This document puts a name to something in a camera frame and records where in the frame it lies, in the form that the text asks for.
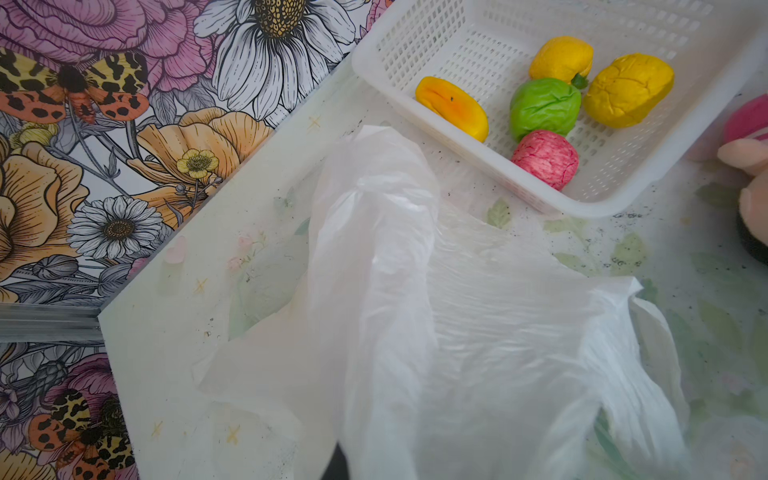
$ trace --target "orange flower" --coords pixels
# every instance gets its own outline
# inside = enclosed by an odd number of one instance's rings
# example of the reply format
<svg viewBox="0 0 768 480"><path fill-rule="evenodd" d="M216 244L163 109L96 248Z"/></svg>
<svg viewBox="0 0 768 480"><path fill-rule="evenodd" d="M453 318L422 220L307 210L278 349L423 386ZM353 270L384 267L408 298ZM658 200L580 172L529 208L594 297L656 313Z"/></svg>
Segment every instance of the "orange flower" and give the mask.
<svg viewBox="0 0 768 480"><path fill-rule="evenodd" d="M74 210L88 196L83 169L50 155L37 142L10 155L0 135L0 281L22 265L55 254L78 257L67 244ZM0 301L15 302L0 287Z"/></svg>
<svg viewBox="0 0 768 480"><path fill-rule="evenodd" d="M154 159L128 160L141 176L160 184L134 198L149 202L163 221L177 228L171 205L186 218L192 204L216 193L226 180L266 140L272 129L242 111L204 108L186 113L178 125L149 125L138 134L139 145Z"/></svg>

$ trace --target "pink plush toy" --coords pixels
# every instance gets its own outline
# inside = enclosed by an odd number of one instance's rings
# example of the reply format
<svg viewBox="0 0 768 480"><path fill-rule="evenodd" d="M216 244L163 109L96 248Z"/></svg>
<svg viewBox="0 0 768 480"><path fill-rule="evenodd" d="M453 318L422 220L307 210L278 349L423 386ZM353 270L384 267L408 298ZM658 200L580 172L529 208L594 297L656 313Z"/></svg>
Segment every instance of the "pink plush toy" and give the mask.
<svg viewBox="0 0 768 480"><path fill-rule="evenodd" d="M750 101L728 119L725 145L717 156L755 177L739 198L738 229L742 244L768 264L768 94Z"/></svg>
<svg viewBox="0 0 768 480"><path fill-rule="evenodd" d="M520 141L512 162L555 190L562 190L578 170L578 153L565 137L536 130Z"/></svg>

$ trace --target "fruit stem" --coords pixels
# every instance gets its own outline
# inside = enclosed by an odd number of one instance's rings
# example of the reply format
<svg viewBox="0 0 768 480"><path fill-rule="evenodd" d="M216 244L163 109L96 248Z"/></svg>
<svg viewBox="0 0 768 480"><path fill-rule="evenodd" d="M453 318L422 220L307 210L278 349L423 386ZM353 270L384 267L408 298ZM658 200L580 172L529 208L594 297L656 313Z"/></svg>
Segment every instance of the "fruit stem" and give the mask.
<svg viewBox="0 0 768 480"><path fill-rule="evenodd" d="M579 90L584 90L589 85L589 80L587 80L585 77L582 77L581 74L576 74L573 80L571 80L571 85L578 88Z"/></svg>

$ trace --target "plastic basket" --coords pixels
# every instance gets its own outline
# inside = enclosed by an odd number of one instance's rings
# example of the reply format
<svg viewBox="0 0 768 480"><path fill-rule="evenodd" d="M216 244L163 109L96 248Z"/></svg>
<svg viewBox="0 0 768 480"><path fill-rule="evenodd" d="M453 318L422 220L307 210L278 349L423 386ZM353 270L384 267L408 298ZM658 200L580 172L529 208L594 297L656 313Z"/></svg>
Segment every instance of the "plastic basket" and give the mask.
<svg viewBox="0 0 768 480"><path fill-rule="evenodd" d="M656 55L676 71L646 120L614 130L582 110L568 140L581 155L562 192L514 165L509 101L549 38L595 50L590 79L615 58ZM355 72L394 108L544 212L605 217L663 177L761 65L764 9L739 0L397 0L353 53ZM419 81L444 78L488 114L484 144L418 103Z"/></svg>

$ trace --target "butterfly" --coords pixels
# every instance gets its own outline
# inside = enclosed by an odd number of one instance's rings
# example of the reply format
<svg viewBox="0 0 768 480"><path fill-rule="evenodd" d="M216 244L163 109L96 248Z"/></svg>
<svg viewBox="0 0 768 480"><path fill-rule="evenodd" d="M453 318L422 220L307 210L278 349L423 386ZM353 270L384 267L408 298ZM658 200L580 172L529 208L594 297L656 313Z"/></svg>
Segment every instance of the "butterfly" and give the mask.
<svg viewBox="0 0 768 480"><path fill-rule="evenodd" d="M53 124L65 117L65 100L83 121L96 122L91 101L108 118L134 120L149 108L139 91L147 84L147 59L138 53L108 55L86 68L58 72L0 48L0 111L26 121Z"/></svg>
<svg viewBox="0 0 768 480"><path fill-rule="evenodd" d="M32 419L29 442L37 450L53 454L56 470L74 463L74 480L114 480L115 470L135 463L133 449L116 397L104 403L101 416L102 422L92 422L82 393L67 389L56 397L51 413Z"/></svg>

